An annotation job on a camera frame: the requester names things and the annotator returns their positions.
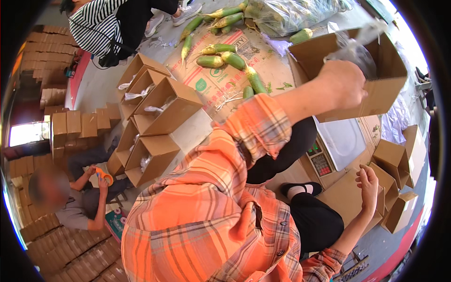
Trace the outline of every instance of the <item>shirt cuff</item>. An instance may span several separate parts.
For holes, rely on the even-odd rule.
[[[285,112],[264,93],[241,103],[223,125],[214,125],[230,134],[238,146],[246,147],[250,153],[250,160],[245,157],[248,168],[266,154],[276,159],[291,137],[291,123]]]

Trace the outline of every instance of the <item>black flat shoe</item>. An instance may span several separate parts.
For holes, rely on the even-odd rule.
[[[313,186],[313,192],[312,192],[312,196],[318,196],[321,192],[322,192],[322,187],[321,184],[316,183],[316,182],[307,182],[307,183],[283,183],[280,187],[281,193],[282,195],[284,195],[285,197],[288,194],[288,190],[291,187],[295,187],[295,186],[302,186],[305,189],[305,192],[307,192],[307,188],[305,187],[306,185],[311,185]]]

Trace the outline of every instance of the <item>person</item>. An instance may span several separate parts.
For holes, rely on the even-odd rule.
[[[70,33],[83,50],[105,58],[111,48],[119,60],[132,55],[117,45],[111,46],[111,39],[136,50],[146,32],[146,37],[154,34],[156,27],[163,21],[160,13],[155,19],[151,8],[171,15],[175,26],[195,16],[202,8],[201,4],[179,7],[177,0],[62,0],[60,13],[69,17]]]
[[[329,281],[374,215],[374,172],[361,165],[362,210],[346,228],[314,197],[318,183],[282,185],[290,205],[265,183],[310,148],[311,116],[358,106],[364,83],[355,64],[327,61],[310,82],[255,95],[214,123],[206,145],[138,196],[122,235],[129,280]]]
[[[93,164],[108,161],[117,147],[118,138],[105,152],[103,145],[68,158],[68,169],[76,179],[69,182],[67,175],[58,167],[40,167],[32,174],[28,193],[35,205],[43,206],[66,227],[84,230],[100,230],[105,220],[106,204],[126,188],[131,188],[128,178],[108,182],[97,175],[99,188],[93,188],[89,178],[96,173]]]

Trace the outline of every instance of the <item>black pants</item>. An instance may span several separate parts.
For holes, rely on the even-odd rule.
[[[248,170],[247,183],[260,184],[289,168],[315,142],[316,125],[312,117],[293,125],[291,138],[275,160],[266,155]],[[291,199],[290,212],[301,236],[301,256],[330,247],[343,233],[341,216],[309,193]]]
[[[100,145],[69,157],[67,167],[74,176],[74,179],[78,179],[84,174],[84,167],[106,162],[109,158],[110,155],[105,152],[103,145]],[[106,202],[109,203],[114,197],[122,193],[127,188],[127,183],[125,179],[115,180],[113,185],[108,187]],[[83,189],[85,190],[82,198],[83,208],[87,212],[87,217],[94,219],[97,208],[99,207],[100,191],[98,188],[93,188],[90,181],[86,182]]]
[[[116,18],[120,21],[122,43],[132,49],[138,48],[146,30],[147,22],[153,17],[151,8],[173,15],[177,12],[177,0],[128,0],[117,9]],[[127,59],[131,53],[119,50],[119,60]]]

